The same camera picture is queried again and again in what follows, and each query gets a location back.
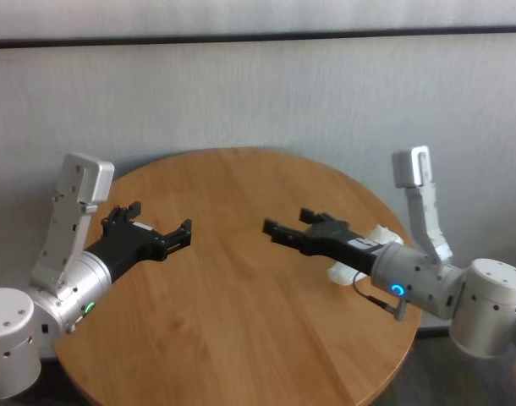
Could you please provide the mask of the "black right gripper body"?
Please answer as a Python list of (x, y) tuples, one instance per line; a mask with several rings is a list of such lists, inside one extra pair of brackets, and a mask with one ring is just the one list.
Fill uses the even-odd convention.
[(350, 230), (346, 222), (327, 221), (315, 223), (304, 232), (299, 252), (308, 256), (325, 256), (370, 275), (383, 248), (383, 244)]

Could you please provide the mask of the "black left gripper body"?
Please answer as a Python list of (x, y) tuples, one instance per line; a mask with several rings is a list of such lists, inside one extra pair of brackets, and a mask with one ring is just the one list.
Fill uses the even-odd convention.
[(149, 226), (128, 222), (103, 231), (102, 236), (85, 251), (106, 266), (111, 283), (115, 283), (139, 262), (153, 261), (152, 245), (156, 233)]

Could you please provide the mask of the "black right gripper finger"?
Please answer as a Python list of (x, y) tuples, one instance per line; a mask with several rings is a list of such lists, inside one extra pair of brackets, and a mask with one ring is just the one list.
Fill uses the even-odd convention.
[(325, 212), (315, 212), (302, 208), (299, 220), (309, 225), (309, 231), (332, 231), (338, 228), (338, 220)]
[(297, 230), (288, 228), (271, 218), (266, 218), (263, 223), (262, 232), (267, 234), (275, 244), (297, 250), (301, 254), (312, 253), (309, 229)]

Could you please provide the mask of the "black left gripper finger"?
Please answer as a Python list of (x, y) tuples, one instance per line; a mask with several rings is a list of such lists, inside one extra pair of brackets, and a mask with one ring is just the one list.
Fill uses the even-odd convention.
[(152, 259), (164, 261), (171, 254), (190, 246), (192, 239), (192, 221), (185, 219), (180, 226), (166, 234), (156, 233), (152, 245)]
[(139, 201), (135, 201), (128, 206), (115, 206), (102, 219), (102, 230), (109, 231), (118, 225), (131, 222), (139, 214), (141, 214), (141, 203)]

